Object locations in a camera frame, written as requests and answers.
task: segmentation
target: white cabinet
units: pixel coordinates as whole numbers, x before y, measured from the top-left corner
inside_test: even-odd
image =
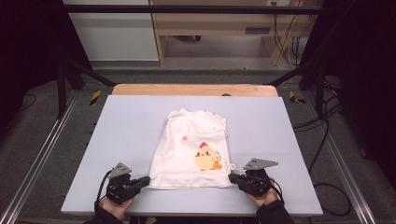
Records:
[[[147,0],[64,0],[66,5],[148,5]],[[150,14],[70,13],[90,61],[159,61]]]

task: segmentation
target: black curtain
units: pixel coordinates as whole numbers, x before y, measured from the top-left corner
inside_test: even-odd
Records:
[[[0,0],[0,130],[28,90],[56,79],[62,55],[91,68],[69,15],[43,9],[43,4],[63,1]],[[82,82],[78,71],[64,67],[64,73],[69,81]]]
[[[326,1],[339,7],[339,1]],[[328,43],[321,66],[341,80],[341,103],[368,158],[378,161],[396,188],[396,2],[356,0]],[[337,20],[319,16],[303,63],[314,55]]]

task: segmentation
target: wrinkled fabric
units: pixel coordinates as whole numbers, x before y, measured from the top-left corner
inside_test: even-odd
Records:
[[[230,186],[226,119],[185,109],[167,117],[149,172],[150,187],[189,189]]]

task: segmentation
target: aluminum rail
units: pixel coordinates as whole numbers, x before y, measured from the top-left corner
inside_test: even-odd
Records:
[[[304,93],[305,99],[308,102],[309,107],[314,116],[317,116],[316,109],[314,106],[315,100],[312,92],[305,92]],[[326,124],[320,125],[321,133],[325,134],[325,126]],[[352,202],[353,207],[355,208],[356,215],[358,215],[359,220],[362,224],[375,224],[375,217],[373,212],[370,209],[370,206],[364,199],[363,193],[359,188],[358,183],[356,182],[355,178],[353,177],[352,172],[350,171],[349,167],[347,166],[347,162],[344,160],[340,150],[338,149],[337,145],[335,144],[332,135],[329,133],[326,143],[328,146],[328,152],[330,157],[332,158],[332,163],[334,164],[335,169],[337,170],[340,179],[344,185],[347,195],[349,196],[350,201]]]
[[[13,224],[17,220],[18,214],[22,210],[24,203],[29,197],[29,194],[32,191],[33,186],[35,185],[35,182],[37,181],[41,170],[46,164],[46,161],[52,149],[54,148],[54,145],[56,144],[58,137],[61,134],[62,129],[64,128],[64,125],[66,124],[71,112],[73,111],[74,106],[76,105],[79,94],[80,91],[72,91],[64,115],[60,119],[57,119],[55,124],[53,125],[49,136],[47,137],[40,151],[38,152],[38,155],[35,158],[32,166],[30,167],[28,174],[23,179],[20,188],[18,189],[11,203],[8,205],[6,211],[4,211],[2,216],[0,217],[1,224]]]
[[[318,15],[338,12],[323,7],[143,6],[143,5],[44,5],[41,8],[69,13],[202,13]]]

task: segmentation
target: printed graphic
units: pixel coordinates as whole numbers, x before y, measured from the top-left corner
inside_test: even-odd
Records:
[[[201,171],[205,170],[221,170],[221,156],[214,151],[206,142],[201,143],[197,153],[195,154],[195,164]]]
[[[187,135],[184,135],[181,137],[182,142],[187,142],[189,140],[189,137]]]

